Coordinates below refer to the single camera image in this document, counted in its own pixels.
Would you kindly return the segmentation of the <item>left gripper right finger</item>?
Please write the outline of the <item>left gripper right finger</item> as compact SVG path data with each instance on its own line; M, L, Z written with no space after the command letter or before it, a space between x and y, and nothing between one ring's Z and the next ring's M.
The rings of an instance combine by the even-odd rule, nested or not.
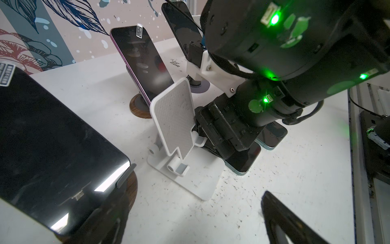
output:
M271 244L327 243L271 192L264 193L261 207Z

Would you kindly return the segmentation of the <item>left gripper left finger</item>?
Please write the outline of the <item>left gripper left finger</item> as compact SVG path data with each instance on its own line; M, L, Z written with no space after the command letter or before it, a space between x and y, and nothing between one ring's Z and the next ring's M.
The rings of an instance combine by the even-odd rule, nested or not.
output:
M66 244L120 244L129 215L126 195L96 209Z

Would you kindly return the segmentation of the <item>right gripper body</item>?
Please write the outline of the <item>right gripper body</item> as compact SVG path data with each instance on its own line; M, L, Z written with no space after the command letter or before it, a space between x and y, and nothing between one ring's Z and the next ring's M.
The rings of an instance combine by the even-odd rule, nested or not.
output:
M265 128L246 123L232 98L222 94L212 102L195 109L197 130L209 139L210 148L222 159L248 150Z

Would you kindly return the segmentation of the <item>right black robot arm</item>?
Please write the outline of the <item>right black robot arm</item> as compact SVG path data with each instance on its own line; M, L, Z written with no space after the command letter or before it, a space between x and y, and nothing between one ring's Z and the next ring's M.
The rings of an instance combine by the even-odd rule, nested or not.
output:
M244 82L196 112L222 159L264 126L390 70L389 1L208 1L200 24L211 59Z

